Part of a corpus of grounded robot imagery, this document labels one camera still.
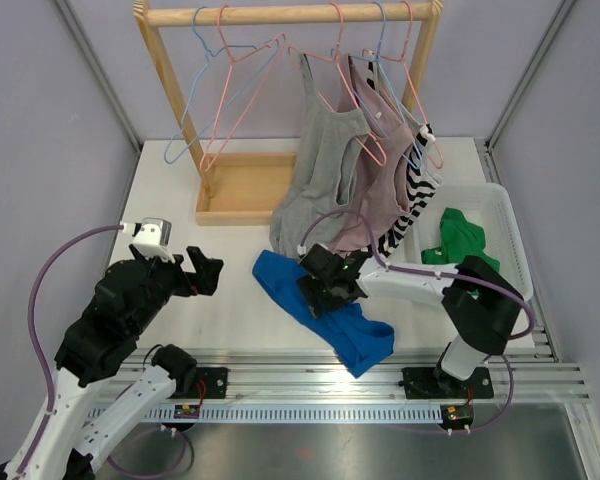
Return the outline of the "green tank top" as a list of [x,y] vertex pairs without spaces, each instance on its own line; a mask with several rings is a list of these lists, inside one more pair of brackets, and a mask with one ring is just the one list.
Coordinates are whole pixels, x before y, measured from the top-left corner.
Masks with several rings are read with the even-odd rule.
[[484,260],[496,272],[500,261],[486,254],[484,229],[469,222],[461,210],[446,208],[439,222],[440,244],[421,251],[421,261],[426,265],[461,263],[467,256]]

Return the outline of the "pink wire hanger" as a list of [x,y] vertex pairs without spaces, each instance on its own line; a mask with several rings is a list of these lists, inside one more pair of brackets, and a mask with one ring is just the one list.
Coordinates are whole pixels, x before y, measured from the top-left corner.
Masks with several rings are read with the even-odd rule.
[[211,136],[201,160],[205,173],[211,170],[243,123],[278,61],[280,50],[286,45],[286,35],[282,32],[260,44],[230,44],[223,31],[224,14],[228,8],[228,5],[223,5],[216,20],[229,66]]

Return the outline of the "light blue wire hanger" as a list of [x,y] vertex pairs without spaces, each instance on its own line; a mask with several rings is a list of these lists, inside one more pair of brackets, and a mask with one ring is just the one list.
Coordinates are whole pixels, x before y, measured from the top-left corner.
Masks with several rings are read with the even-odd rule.
[[[194,14],[192,15],[192,20],[191,20],[191,29],[192,29],[193,34],[197,37],[201,46],[203,47],[205,64],[202,67],[202,69],[198,72],[198,74],[196,75],[196,77],[194,78],[194,80],[192,82],[189,96],[188,96],[188,99],[185,104],[184,112],[181,115],[182,121],[185,121],[185,117],[189,114],[189,110],[190,110],[191,104],[193,102],[193,99],[194,99],[194,96],[196,93],[196,89],[200,83],[200,80],[205,76],[210,65],[213,63],[213,61],[216,58],[218,58],[219,56],[226,56],[230,60],[230,67],[229,67],[229,73],[228,73],[228,77],[230,78],[231,73],[232,73],[232,65],[234,63],[237,63],[238,61],[242,61],[245,58],[251,56],[252,54],[259,52],[260,50],[262,50],[264,48],[264,46],[257,46],[257,45],[252,45],[252,44],[230,44],[226,40],[223,39],[223,36],[221,36],[222,46],[217,51],[213,51],[212,49],[209,48],[205,38],[199,32],[199,28],[198,28],[198,24],[197,24],[197,17],[199,15],[199,13],[204,9],[206,9],[206,6],[200,6],[194,11]],[[215,139],[215,135],[216,135],[216,131],[217,131],[217,121],[219,120],[221,113],[224,110],[226,110],[235,101],[235,99],[250,85],[251,82],[254,81],[254,79],[263,71],[263,69],[267,65],[268,65],[268,61],[266,61],[265,65],[262,68],[260,68],[256,73],[254,73],[246,81],[246,83],[229,100],[224,100],[224,97],[222,97],[222,99],[220,101],[220,105],[217,110],[217,113],[214,115],[214,117],[211,118],[204,125],[204,127],[194,135],[194,137],[191,140],[187,140],[186,146],[183,148],[183,150],[181,152],[179,152],[178,154],[176,154],[173,157],[170,157],[169,151],[170,151],[170,148],[171,148],[171,145],[173,144],[173,142],[177,139],[185,139],[184,126],[181,126],[180,131],[171,137],[171,139],[168,141],[167,146],[165,147],[164,154],[163,154],[165,163],[168,165],[173,165],[174,163],[176,163],[184,155],[184,153],[188,150],[188,148],[192,147],[194,145],[194,143],[200,139],[200,135],[205,134],[208,130],[212,131],[212,134],[209,137],[209,143],[212,143]]]

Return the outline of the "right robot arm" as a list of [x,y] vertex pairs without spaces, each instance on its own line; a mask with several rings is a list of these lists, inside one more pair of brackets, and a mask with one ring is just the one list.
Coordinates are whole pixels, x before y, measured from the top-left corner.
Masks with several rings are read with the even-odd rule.
[[409,399],[490,399],[485,361],[504,354],[522,309],[521,294],[485,260],[413,265],[372,252],[346,257],[314,245],[301,257],[297,284],[315,318],[362,298],[398,298],[440,307],[456,329],[432,367],[406,367],[401,385]]

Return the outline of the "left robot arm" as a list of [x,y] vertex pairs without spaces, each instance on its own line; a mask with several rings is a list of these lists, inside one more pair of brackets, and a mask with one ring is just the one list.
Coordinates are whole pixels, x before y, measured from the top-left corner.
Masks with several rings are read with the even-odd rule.
[[14,457],[0,464],[0,479],[92,479],[120,441],[156,404],[183,398],[206,386],[197,362],[168,344],[150,366],[95,421],[86,419],[100,392],[136,350],[140,335],[174,296],[211,296],[224,267],[194,246],[171,261],[148,259],[136,248],[114,263],[96,284],[81,317],[66,330],[54,358],[51,386],[41,410]]

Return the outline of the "blue tank top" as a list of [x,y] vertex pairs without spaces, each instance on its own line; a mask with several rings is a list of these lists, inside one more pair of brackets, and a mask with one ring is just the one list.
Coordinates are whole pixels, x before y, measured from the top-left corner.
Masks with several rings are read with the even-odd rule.
[[294,260],[269,250],[262,251],[252,267],[253,277],[269,298],[326,341],[353,377],[362,376],[394,353],[394,328],[367,319],[357,303],[314,318],[297,285],[305,274]]

